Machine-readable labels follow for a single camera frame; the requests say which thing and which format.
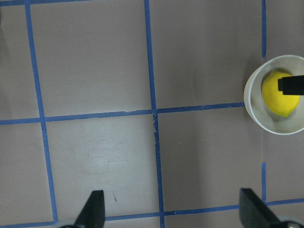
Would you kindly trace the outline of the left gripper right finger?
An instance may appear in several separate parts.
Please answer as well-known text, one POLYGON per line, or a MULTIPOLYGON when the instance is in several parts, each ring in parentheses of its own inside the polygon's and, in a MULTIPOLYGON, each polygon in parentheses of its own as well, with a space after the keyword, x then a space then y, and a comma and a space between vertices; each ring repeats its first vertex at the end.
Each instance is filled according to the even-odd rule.
POLYGON ((239 219, 244 228, 276 228, 278 217, 250 188, 239 191, 239 219))

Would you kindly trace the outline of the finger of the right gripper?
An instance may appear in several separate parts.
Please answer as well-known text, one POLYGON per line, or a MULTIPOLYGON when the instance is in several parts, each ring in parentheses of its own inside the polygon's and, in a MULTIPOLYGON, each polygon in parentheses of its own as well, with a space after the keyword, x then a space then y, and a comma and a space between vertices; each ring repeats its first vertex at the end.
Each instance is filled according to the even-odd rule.
POLYGON ((278 79, 278 91, 283 95, 304 95, 304 76, 288 76, 278 79))

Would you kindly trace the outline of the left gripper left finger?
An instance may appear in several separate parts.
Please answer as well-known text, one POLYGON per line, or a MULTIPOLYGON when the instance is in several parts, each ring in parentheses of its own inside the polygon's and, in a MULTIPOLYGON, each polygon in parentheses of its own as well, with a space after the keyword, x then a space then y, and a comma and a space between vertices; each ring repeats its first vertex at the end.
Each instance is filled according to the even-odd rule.
POLYGON ((92 191, 73 226, 76 228, 103 228, 105 224, 104 200, 103 190, 92 191))

